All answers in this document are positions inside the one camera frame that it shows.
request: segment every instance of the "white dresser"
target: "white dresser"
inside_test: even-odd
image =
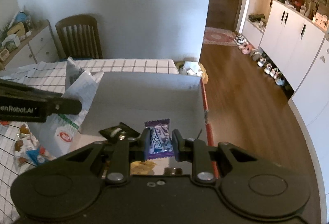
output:
[[[53,63],[59,60],[57,49],[51,34],[48,21],[43,21],[41,26],[21,42],[19,47],[10,53],[2,63],[8,70],[41,61]]]

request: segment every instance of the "wooden floor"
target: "wooden floor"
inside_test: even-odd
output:
[[[227,141],[307,175],[310,223],[320,223],[320,199],[311,157],[287,98],[274,80],[234,46],[204,44],[200,62],[214,142]]]

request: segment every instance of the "wooden chair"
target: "wooden chair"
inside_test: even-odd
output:
[[[97,21],[89,15],[76,15],[56,23],[66,57],[102,59]]]

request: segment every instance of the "black snack package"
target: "black snack package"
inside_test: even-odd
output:
[[[99,133],[106,138],[110,143],[115,144],[118,140],[125,138],[138,138],[140,133],[120,122],[119,125],[100,130]]]

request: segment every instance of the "baseboard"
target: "baseboard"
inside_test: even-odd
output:
[[[310,152],[310,156],[312,159],[312,163],[314,166],[315,170],[315,176],[317,180],[317,185],[319,188],[319,196],[320,196],[320,212],[321,212],[321,224],[327,224],[327,203],[326,203],[326,195],[325,195],[325,189],[324,189],[324,182],[323,182],[323,177],[322,177],[322,172],[321,172],[321,167],[319,160],[316,155],[316,151],[312,142],[312,139],[310,138],[310,134],[307,130],[307,127],[302,119],[302,116],[300,115],[295,103],[293,102],[292,99],[288,101],[288,104],[295,115],[297,122],[303,132],[303,135],[305,137],[305,141],[307,144],[307,147]]]

